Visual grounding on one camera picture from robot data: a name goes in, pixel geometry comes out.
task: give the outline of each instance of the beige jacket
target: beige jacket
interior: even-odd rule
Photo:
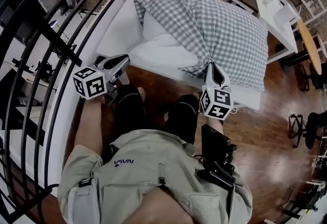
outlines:
[[[239,224],[251,218],[252,196],[237,171],[230,218],[228,192],[197,177],[202,164],[194,146],[158,130],[137,130],[118,138],[119,151],[103,165],[101,157],[77,145],[65,165],[58,189],[60,209],[68,223],[120,224],[159,186],[159,177],[180,205],[200,224]],[[78,188],[92,177],[92,185]]]

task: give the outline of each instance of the sleeve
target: sleeve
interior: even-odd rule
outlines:
[[[232,206],[232,223],[248,223],[252,216],[252,193],[238,173],[237,166],[233,173],[235,181],[235,196]]]
[[[67,204],[70,190],[77,187],[80,181],[89,179],[92,176],[92,172],[101,167],[102,164],[101,157],[94,151],[82,145],[74,147],[63,169],[58,187],[60,211],[65,219],[67,219]]]

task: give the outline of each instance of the gray checkered pillowcase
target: gray checkered pillowcase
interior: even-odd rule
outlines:
[[[221,0],[134,0],[143,25],[145,11],[185,49],[198,65],[181,70],[204,77],[208,62],[220,65],[232,84],[264,90],[268,31],[245,10]]]

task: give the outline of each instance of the black metal railing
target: black metal railing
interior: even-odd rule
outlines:
[[[57,12],[57,10],[64,4],[65,0],[58,0],[56,4],[52,7],[52,9],[46,14],[45,17],[41,16],[39,13],[34,11],[34,5],[38,2],[38,0],[23,0],[14,14],[12,15],[10,21],[3,29],[2,33],[0,34],[0,63],[3,65],[3,61],[5,58],[5,55],[8,51],[8,48],[18,31],[19,27],[23,23],[24,19],[28,16],[29,19],[32,20],[33,23],[33,32],[32,37],[29,40],[27,46],[25,47],[25,50],[21,56],[21,61],[18,67],[18,70],[16,72],[16,75],[13,80],[13,84],[10,91],[10,96],[8,100],[8,106],[7,106],[7,113],[6,113],[6,120],[5,120],[5,143],[3,147],[1,147],[0,143],[0,151],[4,152],[5,161],[3,161],[0,158],[0,163],[3,166],[5,170],[5,176],[0,174],[0,178],[4,181],[5,184],[7,184],[9,193],[10,193],[10,199],[4,196],[4,198],[12,205],[12,207],[15,208],[15,211],[11,214],[9,214],[6,211],[0,210],[0,214],[5,218],[5,220],[8,223],[12,223],[16,221],[19,217],[21,217],[23,214],[26,214],[32,207],[37,205],[38,209],[38,215],[40,218],[40,221],[42,223],[45,223],[44,217],[42,214],[42,200],[50,194],[52,189],[54,187],[57,187],[58,184],[52,184],[48,185],[48,173],[49,173],[49,159],[50,159],[50,148],[51,148],[51,142],[52,142],[52,133],[56,121],[56,116],[58,113],[58,109],[60,107],[60,103],[62,100],[62,96],[65,91],[65,87],[68,83],[68,80],[71,76],[71,73],[73,71],[73,68],[75,65],[80,66],[82,61],[80,60],[79,56],[81,52],[83,51],[88,39],[90,38],[91,34],[95,30],[96,26],[100,22],[101,18],[105,15],[107,10],[110,8],[110,6],[113,4],[115,0],[110,0],[107,2],[107,5],[105,8],[101,11],[100,14],[98,14],[97,19],[94,21],[93,25],[88,30],[86,36],[84,37],[83,41],[78,45],[74,51],[72,49],[72,45],[81,32],[83,26],[86,24],[86,22],[89,20],[92,14],[96,11],[96,9],[100,6],[101,3],[104,2],[104,0],[98,0],[94,4],[94,6],[88,11],[88,13],[84,16],[82,21],[79,23],[78,27],[74,31],[73,35],[69,39],[68,43],[65,43],[60,35],[64,32],[66,27],[68,26],[69,22],[73,19],[73,17],[82,9],[83,5],[85,4],[87,0],[80,0],[77,5],[68,13],[68,16],[66,17],[63,24],[60,26],[58,32],[56,33],[50,26],[49,21],[54,16],[54,14]],[[2,14],[2,11],[5,10],[5,5],[1,5],[0,7],[0,15]],[[21,173],[21,180],[18,178],[15,174],[12,172],[12,164],[13,161],[10,157],[10,120],[13,116],[13,109],[14,107],[14,98],[16,98],[18,92],[19,92],[19,84],[18,81],[22,76],[22,73],[24,71],[24,68],[27,64],[28,58],[31,55],[31,52],[33,48],[35,47],[39,37],[43,35],[49,42],[50,45],[48,49],[46,50],[44,56],[42,57],[42,61],[40,63],[40,66],[38,68],[38,71],[35,75],[35,79],[31,88],[31,91],[28,96],[28,101],[26,105],[25,115],[24,115],[24,121],[22,123],[22,135],[21,135],[21,162],[20,162],[20,173]],[[28,120],[30,118],[32,106],[33,106],[33,100],[35,98],[36,90],[38,87],[38,84],[41,80],[42,72],[50,58],[51,53],[57,53],[60,58],[59,61],[53,71],[52,78],[49,81],[49,86],[46,91],[44,100],[42,102],[42,108],[39,116],[38,126],[36,130],[35,135],[35,146],[34,146],[34,180],[31,180],[27,176],[26,172],[26,144],[27,144],[27,125]],[[52,90],[54,88],[57,76],[59,74],[60,68],[62,67],[64,61],[66,59],[71,60],[71,64],[67,70],[67,73],[65,74],[65,77],[63,79],[63,83],[61,85],[61,88],[59,89],[59,92],[57,93],[56,102],[54,105],[54,111],[52,114],[52,119],[50,121],[50,128],[48,133],[48,140],[46,142],[46,148],[43,149],[43,152],[45,152],[45,164],[44,164],[44,188],[39,186],[39,176],[38,176],[38,161],[39,161],[39,148],[40,148],[40,142],[41,142],[41,132],[42,132],[42,125],[45,118],[45,112],[46,108],[49,104],[50,96],[52,93]],[[34,185],[34,191],[30,189],[30,185],[28,183],[33,183]],[[15,184],[19,185],[23,188],[23,194],[20,194],[15,189]],[[0,196],[0,207],[3,204],[3,201]]]

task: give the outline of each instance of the black office chair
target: black office chair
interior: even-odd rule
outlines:
[[[305,125],[302,114],[297,115],[297,116],[295,114],[292,114],[290,116],[290,118],[295,118],[295,122],[298,127],[297,132],[293,136],[289,137],[290,139],[293,139],[293,138],[295,138],[295,136],[298,136],[297,142],[295,145],[293,145],[293,148],[298,147],[301,137],[303,136],[306,139],[305,142],[306,142],[307,148],[312,149],[315,140],[316,139],[321,140],[321,136],[317,136],[317,130],[318,130],[318,127],[324,127],[325,125],[327,125],[327,120],[325,120],[326,117],[327,117],[327,111],[323,112],[321,114],[312,112],[308,116],[308,122]]]
[[[304,66],[302,64],[301,64],[301,68],[302,68],[303,77],[305,80],[305,87],[302,91],[310,90],[309,79],[311,79],[311,81],[316,89],[322,89],[323,85],[325,83],[327,83],[327,79],[326,79],[327,78],[327,63],[321,64],[321,70],[322,70],[321,75],[317,74],[312,63],[310,63],[310,65],[309,65],[310,75],[307,74],[306,69],[304,68]]]

